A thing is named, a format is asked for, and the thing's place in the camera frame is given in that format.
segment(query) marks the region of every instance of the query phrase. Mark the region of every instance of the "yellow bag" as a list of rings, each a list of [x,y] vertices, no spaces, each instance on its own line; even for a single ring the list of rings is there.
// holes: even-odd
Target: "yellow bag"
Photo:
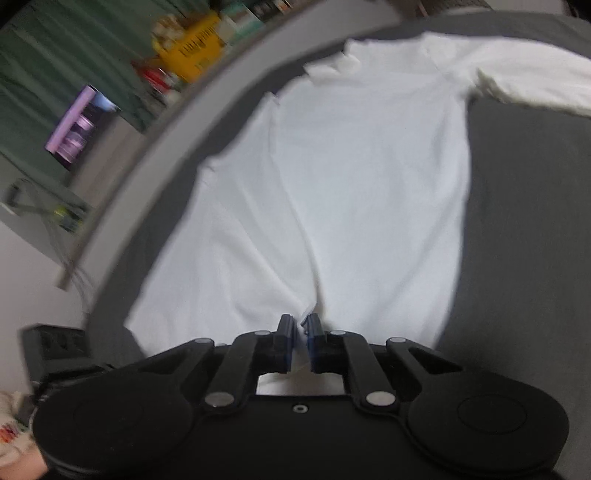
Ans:
[[[210,12],[189,27],[186,35],[166,50],[160,42],[152,39],[152,46],[166,68],[186,82],[195,81],[222,55],[222,40],[216,34],[220,18]]]

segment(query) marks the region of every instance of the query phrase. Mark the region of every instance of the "white fabric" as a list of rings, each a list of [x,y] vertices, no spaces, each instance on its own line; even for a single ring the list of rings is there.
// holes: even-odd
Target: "white fabric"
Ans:
[[[466,101],[591,112],[591,61],[533,41],[349,41],[307,72],[200,168],[128,320],[146,353],[314,309],[370,342],[434,345],[462,250]]]

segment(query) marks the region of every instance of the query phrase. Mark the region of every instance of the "gray tablecloth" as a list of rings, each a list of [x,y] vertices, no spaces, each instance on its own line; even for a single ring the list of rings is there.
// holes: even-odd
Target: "gray tablecloth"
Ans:
[[[529,38],[591,58],[591,25],[549,15],[428,18],[369,37],[400,39],[426,30]],[[303,74],[304,63],[341,48],[336,44],[286,64],[250,88],[172,178],[121,255],[88,320],[99,360],[122,365],[141,357],[122,324],[183,214],[199,162],[228,144],[265,92],[275,92]],[[470,105],[469,126],[472,189],[462,270],[439,348],[459,362],[555,396],[571,421],[558,469],[566,478],[587,479],[591,475],[591,121],[479,99]]]

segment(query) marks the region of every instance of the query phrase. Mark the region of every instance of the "skin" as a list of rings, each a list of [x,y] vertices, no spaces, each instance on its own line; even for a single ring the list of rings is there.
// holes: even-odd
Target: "skin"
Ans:
[[[16,462],[0,467],[0,480],[37,480],[47,473],[47,465],[36,446]]]

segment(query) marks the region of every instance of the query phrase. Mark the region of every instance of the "curtain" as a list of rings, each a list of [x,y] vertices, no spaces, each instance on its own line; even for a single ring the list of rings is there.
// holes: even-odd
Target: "curtain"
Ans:
[[[143,131],[151,115],[131,60],[154,54],[163,15],[205,11],[207,0],[33,0],[0,30],[0,156],[52,190],[67,171],[44,149],[90,83]]]

